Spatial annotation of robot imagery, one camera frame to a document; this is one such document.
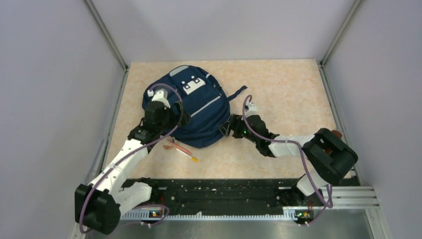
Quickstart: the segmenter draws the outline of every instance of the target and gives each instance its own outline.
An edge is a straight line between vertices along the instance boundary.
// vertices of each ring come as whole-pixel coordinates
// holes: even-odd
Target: metal frame
[[[91,172],[89,173],[87,177],[87,181],[90,181],[92,177],[95,177],[99,174],[100,170],[103,168],[105,162],[106,162],[106,156],[109,150],[109,146],[111,143],[112,134],[114,131],[115,122],[117,119],[117,113],[120,107],[121,98],[123,95],[124,87],[126,84],[129,67],[125,63],[121,53],[118,50],[118,47],[116,46],[115,42],[113,41],[109,31],[107,30],[104,22],[102,21],[97,9],[95,8],[94,4],[91,0],[83,0],[86,7],[88,8],[90,14],[92,15],[95,23],[97,24],[102,36],[104,37],[110,51],[118,61],[119,65],[124,69],[124,76],[122,79],[122,83],[119,89],[118,98],[116,100],[115,106],[114,106],[114,112],[112,121],[109,126],[109,131],[107,135],[107,139],[102,142],[101,147],[99,149],[98,155],[96,157],[95,163],[92,167]],[[333,113],[334,121],[337,125],[337,128],[343,132],[344,141],[347,144],[351,144],[350,140],[347,137],[347,131],[343,124],[342,116],[339,111],[339,107],[337,104],[337,101],[335,99],[334,92],[332,90],[332,86],[330,84],[330,81],[328,79],[328,76],[325,71],[325,65],[329,61],[331,55],[335,51],[337,45],[341,41],[343,35],[347,31],[348,26],[350,25],[350,22],[353,20],[354,16],[356,15],[357,11],[361,8],[364,0],[355,0],[353,3],[353,6],[351,10],[349,11],[348,15],[346,16],[343,24],[341,25],[340,29],[338,30],[335,38],[333,39],[332,43],[330,44],[326,54],[324,55],[323,59],[321,61],[317,61],[319,72],[321,74],[322,82],[325,88],[325,91],[327,93],[328,101],[330,103],[330,107]],[[354,169],[351,171],[352,176],[356,172],[356,175],[359,176],[359,169],[356,165]],[[382,212],[380,210],[378,201],[375,196],[375,192],[372,187],[365,187],[365,186],[359,186],[359,187],[334,187],[333,188],[333,203],[334,203],[334,209],[338,210],[355,210],[355,209],[365,209],[367,218],[368,218],[368,224],[370,227],[370,230],[372,231],[374,239],[389,239],[391,238],[390,232],[387,228],[387,224],[385,222],[385,219],[382,215]],[[285,207],[283,208],[286,210],[286,215],[279,215],[279,216],[270,216],[266,218],[265,216],[262,217],[236,217],[233,218],[225,217],[225,216],[213,216],[212,218],[210,216],[202,216],[202,215],[194,215],[192,217],[169,217],[168,220],[291,220],[292,219],[292,213],[294,213],[295,210],[303,210],[302,207]],[[143,219],[143,214],[139,210],[133,210],[130,211],[128,214],[125,214],[122,217],[122,220],[133,220],[134,216],[137,216],[136,219]]]

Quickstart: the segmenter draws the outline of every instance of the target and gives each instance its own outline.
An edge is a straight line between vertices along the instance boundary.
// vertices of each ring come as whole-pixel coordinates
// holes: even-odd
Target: white zipper line
[[[208,107],[209,105],[211,105],[212,103],[214,103],[215,101],[217,101],[218,99],[220,99],[221,96],[217,96],[215,97],[212,101],[208,102],[206,105],[202,106],[199,110],[195,111],[193,114],[191,114],[191,118],[194,117],[196,114],[198,114],[199,112],[201,112],[203,109],[205,109],[206,107]]]

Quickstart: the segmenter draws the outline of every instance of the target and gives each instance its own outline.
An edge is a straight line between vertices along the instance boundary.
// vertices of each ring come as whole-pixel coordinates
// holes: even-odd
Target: navy blue bag
[[[242,86],[233,95],[227,97],[214,76],[200,67],[187,65],[173,69],[148,86],[147,90],[157,83],[164,83],[176,89],[182,97],[184,110],[191,116],[189,123],[177,128],[171,136],[196,148],[207,147],[224,136],[218,128],[230,118],[229,101],[247,88]],[[148,96],[147,90],[143,96],[143,109],[152,99]],[[173,91],[166,90],[168,92],[167,99],[175,109],[176,107],[173,106],[178,98]]]

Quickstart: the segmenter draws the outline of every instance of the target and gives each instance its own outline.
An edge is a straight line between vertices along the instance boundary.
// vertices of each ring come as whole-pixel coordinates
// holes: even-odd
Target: gray wall
[[[366,1],[327,68],[394,238],[421,238],[422,1]]]
[[[353,0],[94,0],[127,62],[318,58]]]
[[[122,70],[81,0],[0,2],[0,238],[68,238]]]

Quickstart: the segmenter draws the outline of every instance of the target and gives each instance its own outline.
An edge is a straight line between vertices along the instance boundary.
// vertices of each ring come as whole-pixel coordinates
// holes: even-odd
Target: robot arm
[[[257,107],[252,102],[246,104],[245,116],[255,132],[278,142],[270,142],[256,136],[249,130],[243,121],[243,116],[240,115],[232,115],[228,123],[228,129],[233,130],[233,137],[248,139],[256,145],[256,149],[262,155],[267,157],[300,157],[298,146],[288,141],[298,142],[306,155],[305,158],[314,167],[310,171],[310,175],[317,188],[322,188],[327,184],[338,184],[357,162],[357,154],[340,139],[341,134],[338,131],[321,128],[317,133],[311,135],[273,134],[266,128],[265,122],[258,115]],[[309,177],[305,175],[300,178],[295,188],[303,196],[309,196],[315,192]]]
[[[131,187],[121,190],[122,184],[137,163],[151,151],[154,145],[150,143],[158,140],[165,130],[187,124],[190,118],[180,105],[176,104],[176,110],[171,108],[167,101],[167,91],[164,89],[157,90],[151,96],[153,98],[145,110],[145,117],[130,131],[114,160],[88,185],[81,184],[77,187],[75,191],[77,223],[93,185],[97,187],[88,199],[82,223],[106,235],[115,229],[121,215],[150,199],[152,187],[147,183],[136,182]]]

